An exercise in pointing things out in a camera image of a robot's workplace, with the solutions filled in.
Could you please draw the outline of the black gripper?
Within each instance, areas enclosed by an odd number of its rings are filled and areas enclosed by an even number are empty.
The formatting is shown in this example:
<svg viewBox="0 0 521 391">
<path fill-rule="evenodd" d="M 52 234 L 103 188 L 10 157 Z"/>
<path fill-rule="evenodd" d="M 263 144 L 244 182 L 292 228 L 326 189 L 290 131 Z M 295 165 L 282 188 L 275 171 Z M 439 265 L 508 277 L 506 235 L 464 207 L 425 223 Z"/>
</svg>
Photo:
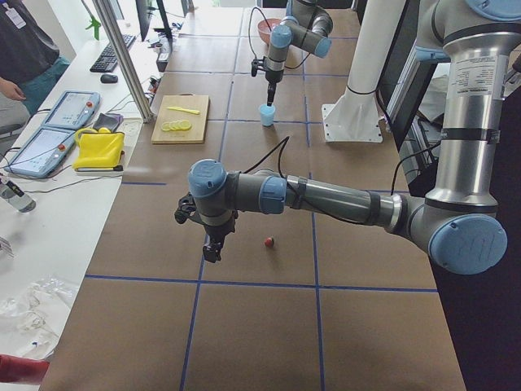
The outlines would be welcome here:
<svg viewBox="0 0 521 391">
<path fill-rule="evenodd" d="M 204 260 L 208 262 L 221 261 L 221 250 L 225 238 L 228 234 L 235 233 L 235 218 L 230 217 L 219 226 L 205 225 L 204 229 L 209 237 L 208 242 L 203 246 Z"/>
<path fill-rule="evenodd" d="M 268 107 L 272 107 L 274 104 L 276 87 L 277 87 L 277 84 L 282 80 L 282 78 L 283 78 L 283 70 L 275 71 L 275 70 L 268 68 L 265 71 L 265 79 L 269 83 L 268 90 L 267 90 L 267 100 L 266 100 L 266 105 Z"/>
</svg>

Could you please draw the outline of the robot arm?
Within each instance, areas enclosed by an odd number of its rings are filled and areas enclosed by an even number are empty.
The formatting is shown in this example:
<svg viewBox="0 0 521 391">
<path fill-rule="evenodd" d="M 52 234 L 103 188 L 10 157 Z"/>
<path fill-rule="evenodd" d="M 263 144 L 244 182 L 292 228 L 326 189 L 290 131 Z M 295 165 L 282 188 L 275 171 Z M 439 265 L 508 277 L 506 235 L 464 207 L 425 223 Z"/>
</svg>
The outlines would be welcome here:
<svg viewBox="0 0 521 391">
<path fill-rule="evenodd" d="M 290 46 L 325 58 L 331 48 L 333 21 L 317 1 L 288 1 L 286 15 L 272 30 L 269 50 L 262 61 L 268 82 L 266 104 L 272 106 L 277 84 L 282 80 Z"/>
<path fill-rule="evenodd" d="M 425 195 L 385 190 L 391 170 L 370 132 L 378 130 L 375 94 L 405 18 L 404 1 L 371 1 L 346 91 L 324 116 L 325 145 L 312 173 L 285 175 L 255 164 L 227 171 L 217 160 L 194 163 L 188 192 L 174 217 L 204 227 L 204 258 L 219 261 L 241 212 L 280 214 L 286 208 L 321 213 L 358 226 L 379 226 L 423 250 L 436 265 L 460 275 L 495 266 L 512 239 L 497 220 L 490 192 L 500 140 L 505 77 L 520 43 L 517 1 L 421 1 L 413 42 L 425 64 L 447 63 L 449 85 L 434 186 Z"/>
</svg>

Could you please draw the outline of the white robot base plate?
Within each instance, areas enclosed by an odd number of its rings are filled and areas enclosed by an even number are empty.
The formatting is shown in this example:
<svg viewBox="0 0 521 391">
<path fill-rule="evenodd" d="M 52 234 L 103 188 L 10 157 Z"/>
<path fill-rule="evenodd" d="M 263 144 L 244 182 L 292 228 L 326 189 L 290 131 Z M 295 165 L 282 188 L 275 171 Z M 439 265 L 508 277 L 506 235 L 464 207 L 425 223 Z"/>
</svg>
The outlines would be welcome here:
<svg viewBox="0 0 521 391">
<path fill-rule="evenodd" d="M 327 143 L 381 143 L 375 103 L 323 104 L 322 122 Z"/>
</svg>

